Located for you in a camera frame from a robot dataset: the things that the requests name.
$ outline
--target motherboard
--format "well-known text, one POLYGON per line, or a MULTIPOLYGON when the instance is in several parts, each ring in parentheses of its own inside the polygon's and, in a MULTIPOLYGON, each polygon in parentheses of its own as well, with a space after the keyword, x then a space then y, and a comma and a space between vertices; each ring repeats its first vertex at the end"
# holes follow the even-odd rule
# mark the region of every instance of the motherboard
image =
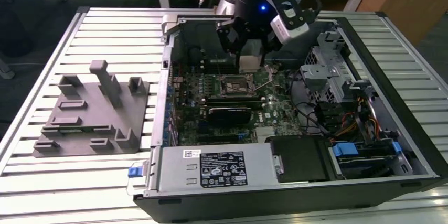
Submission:
POLYGON ((272 135, 298 135, 297 111, 288 94, 288 70, 264 65, 229 73, 221 65, 173 68, 178 146, 262 143, 272 135))

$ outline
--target sticker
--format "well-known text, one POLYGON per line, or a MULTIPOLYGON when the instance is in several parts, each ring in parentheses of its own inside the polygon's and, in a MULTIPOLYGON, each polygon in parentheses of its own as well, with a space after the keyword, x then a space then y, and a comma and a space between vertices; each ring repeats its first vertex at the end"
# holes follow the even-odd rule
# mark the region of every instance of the sticker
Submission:
POLYGON ((202 153, 200 156, 200 181, 204 188, 246 185, 246 170, 242 152, 202 153))
POLYGON ((196 149, 196 150, 184 150, 184 154, 182 157, 184 158, 196 158, 198 157, 201 154, 201 150, 196 149))

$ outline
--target white label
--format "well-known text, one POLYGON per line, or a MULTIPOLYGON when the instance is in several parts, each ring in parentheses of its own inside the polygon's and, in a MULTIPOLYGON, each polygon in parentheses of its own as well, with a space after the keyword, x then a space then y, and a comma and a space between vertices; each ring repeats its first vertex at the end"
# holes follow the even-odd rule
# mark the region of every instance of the white label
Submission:
POLYGON ((201 150, 184 150, 184 158, 197 158, 201 154, 201 150))
POLYGON ((234 176, 232 177, 232 180, 245 180, 245 176, 234 176))

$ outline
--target red wire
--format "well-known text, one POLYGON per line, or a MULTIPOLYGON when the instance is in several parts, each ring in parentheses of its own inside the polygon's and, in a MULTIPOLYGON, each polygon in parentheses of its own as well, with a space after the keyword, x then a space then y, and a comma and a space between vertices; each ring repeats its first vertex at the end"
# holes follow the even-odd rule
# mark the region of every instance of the red wire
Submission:
POLYGON ((344 116, 342 116, 342 126, 341 126, 341 128, 344 128, 345 118, 346 118, 346 116, 350 115, 350 114, 354 114, 354 112, 348 112, 348 113, 344 114, 344 116))

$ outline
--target metal bracket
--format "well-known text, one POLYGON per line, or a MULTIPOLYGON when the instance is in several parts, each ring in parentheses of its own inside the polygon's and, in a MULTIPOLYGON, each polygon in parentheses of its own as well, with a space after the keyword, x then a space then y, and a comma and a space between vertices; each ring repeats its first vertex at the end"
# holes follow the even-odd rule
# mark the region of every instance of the metal bracket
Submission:
POLYGON ((165 14, 161 17, 161 32, 164 36, 172 33, 172 28, 177 25, 177 14, 165 14))

